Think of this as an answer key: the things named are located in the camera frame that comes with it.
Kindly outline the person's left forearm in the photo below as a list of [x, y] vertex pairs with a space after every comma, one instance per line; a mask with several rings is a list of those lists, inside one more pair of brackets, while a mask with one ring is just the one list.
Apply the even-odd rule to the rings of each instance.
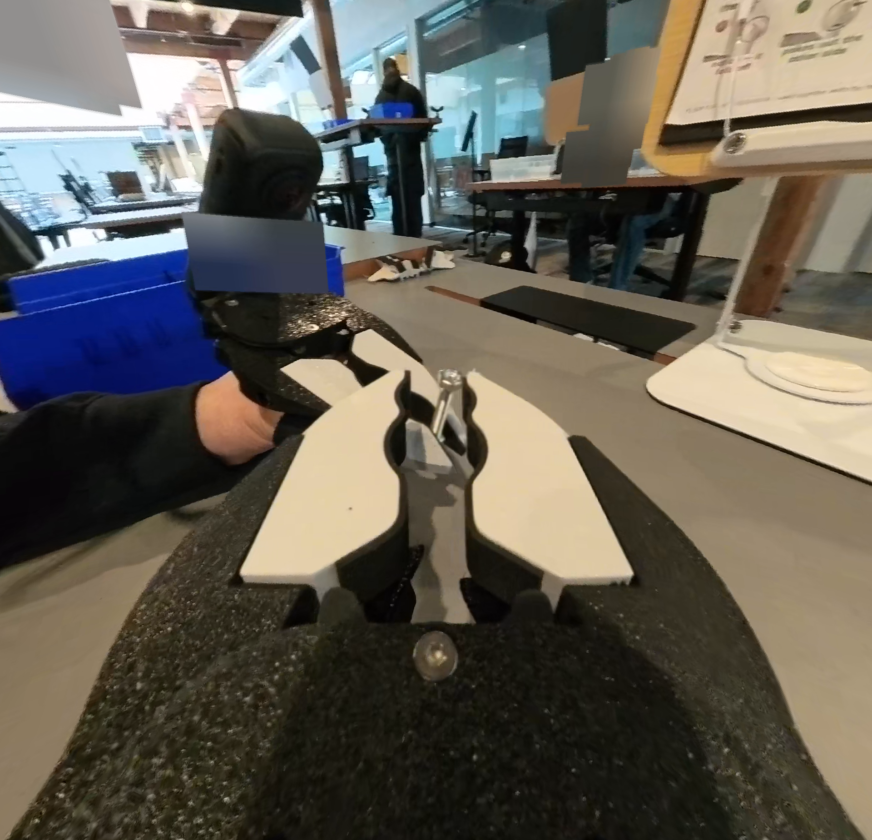
[[206, 384], [76, 393], [2, 413], [2, 567], [233, 488], [272, 449], [240, 466], [209, 453], [193, 413]]

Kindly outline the black rectangular mat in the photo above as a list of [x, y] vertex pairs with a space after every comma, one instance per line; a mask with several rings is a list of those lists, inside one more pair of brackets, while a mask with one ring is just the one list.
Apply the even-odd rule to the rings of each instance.
[[655, 356], [695, 330], [695, 325], [647, 311], [521, 286], [481, 300], [491, 311], [529, 323], [547, 323], [614, 344], [638, 356]]

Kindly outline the grey table with brown edge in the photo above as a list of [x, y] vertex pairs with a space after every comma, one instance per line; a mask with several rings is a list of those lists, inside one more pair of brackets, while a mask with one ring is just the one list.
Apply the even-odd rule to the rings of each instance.
[[345, 283], [367, 279], [379, 269], [379, 260], [385, 257], [422, 262], [441, 247], [424, 238], [332, 226], [323, 228], [323, 236], [326, 244], [341, 248]]

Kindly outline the brown wooden column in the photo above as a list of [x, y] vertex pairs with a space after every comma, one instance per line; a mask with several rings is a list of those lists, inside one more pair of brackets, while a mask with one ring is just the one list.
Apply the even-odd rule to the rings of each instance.
[[322, 71], [331, 96], [334, 119], [347, 119], [337, 39], [330, 0], [309, 0], [316, 29]]

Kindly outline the white and wood document stand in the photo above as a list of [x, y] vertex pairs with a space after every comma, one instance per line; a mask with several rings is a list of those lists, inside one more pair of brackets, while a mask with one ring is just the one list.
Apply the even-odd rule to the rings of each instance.
[[677, 178], [775, 182], [712, 335], [647, 389], [669, 408], [870, 483], [870, 342], [734, 311], [777, 180], [870, 173], [870, 103], [667, 124], [704, 4], [670, 0], [641, 152]]

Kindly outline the long brown desk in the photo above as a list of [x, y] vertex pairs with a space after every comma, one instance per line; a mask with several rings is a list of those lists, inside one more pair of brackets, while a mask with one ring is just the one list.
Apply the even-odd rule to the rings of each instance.
[[603, 210], [611, 214], [643, 213], [653, 209], [656, 197], [668, 193], [688, 195], [682, 224], [674, 235], [682, 237], [670, 278], [660, 278], [644, 270], [642, 277], [664, 287], [661, 297], [683, 301], [699, 253], [707, 209], [714, 194], [734, 189], [741, 178], [676, 178], [666, 175], [632, 176], [618, 185], [585, 188], [563, 183], [559, 177], [539, 181], [493, 182], [471, 184], [468, 191], [478, 193], [488, 209], [511, 214], [510, 240], [524, 244], [526, 224], [531, 213], [573, 215]]

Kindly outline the printed instruction sheet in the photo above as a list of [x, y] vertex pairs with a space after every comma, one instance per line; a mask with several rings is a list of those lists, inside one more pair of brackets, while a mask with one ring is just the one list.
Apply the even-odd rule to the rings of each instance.
[[871, 0], [705, 0], [667, 124], [869, 104]]

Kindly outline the black bag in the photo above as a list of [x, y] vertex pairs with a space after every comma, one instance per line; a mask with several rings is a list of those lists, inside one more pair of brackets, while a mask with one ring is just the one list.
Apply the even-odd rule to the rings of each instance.
[[487, 249], [484, 263], [489, 266], [535, 272], [535, 247], [529, 248], [525, 244], [514, 244], [510, 239], [505, 239]]

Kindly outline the silver threaded bolt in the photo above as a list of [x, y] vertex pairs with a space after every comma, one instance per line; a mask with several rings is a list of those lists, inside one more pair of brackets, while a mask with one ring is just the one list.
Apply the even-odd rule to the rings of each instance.
[[455, 442], [463, 446], [466, 445], [465, 423], [457, 416], [453, 408], [453, 402], [455, 398], [462, 396], [462, 390], [463, 388], [457, 392], [450, 393], [441, 391], [439, 388], [439, 395], [431, 417], [430, 429], [434, 437], [440, 442]]

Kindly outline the white box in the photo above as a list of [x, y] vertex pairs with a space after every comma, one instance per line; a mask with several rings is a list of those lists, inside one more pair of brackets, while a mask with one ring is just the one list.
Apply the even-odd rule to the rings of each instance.
[[557, 176], [554, 155], [530, 155], [492, 158], [489, 161], [490, 180], [493, 182], [519, 182], [549, 180]]

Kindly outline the blue plastic bin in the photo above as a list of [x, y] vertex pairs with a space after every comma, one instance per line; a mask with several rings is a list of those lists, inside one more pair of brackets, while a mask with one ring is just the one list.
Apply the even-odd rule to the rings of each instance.
[[343, 247], [320, 229], [292, 244], [187, 234], [169, 252], [42, 272], [9, 281], [1, 378], [26, 410], [73, 393], [142, 393], [209, 382], [226, 372], [194, 292], [343, 294]]

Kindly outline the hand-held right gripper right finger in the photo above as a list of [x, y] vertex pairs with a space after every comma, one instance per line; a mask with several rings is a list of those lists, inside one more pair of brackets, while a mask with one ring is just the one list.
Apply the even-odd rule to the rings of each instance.
[[482, 373], [465, 378], [473, 474], [466, 485], [466, 567], [500, 601], [568, 586], [629, 584], [634, 571], [570, 436]]

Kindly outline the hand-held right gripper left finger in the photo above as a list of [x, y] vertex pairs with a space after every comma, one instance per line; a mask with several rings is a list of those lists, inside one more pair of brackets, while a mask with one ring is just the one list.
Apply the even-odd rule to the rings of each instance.
[[304, 433], [239, 576], [246, 585], [340, 587], [371, 602], [410, 556], [406, 453], [411, 377], [390, 371]]

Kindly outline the white and black plastic parts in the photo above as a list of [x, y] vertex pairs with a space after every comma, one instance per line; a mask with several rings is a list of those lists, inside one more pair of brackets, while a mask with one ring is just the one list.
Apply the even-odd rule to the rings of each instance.
[[426, 250], [422, 257], [387, 256], [377, 259], [377, 269], [367, 278], [367, 282], [399, 282], [454, 268], [453, 253], [440, 249]]

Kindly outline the wooden post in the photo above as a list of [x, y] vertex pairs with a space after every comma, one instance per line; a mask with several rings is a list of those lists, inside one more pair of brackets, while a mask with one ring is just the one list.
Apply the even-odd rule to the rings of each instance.
[[769, 318], [780, 311], [842, 181], [842, 176], [835, 175], [777, 180], [738, 290], [736, 313]]

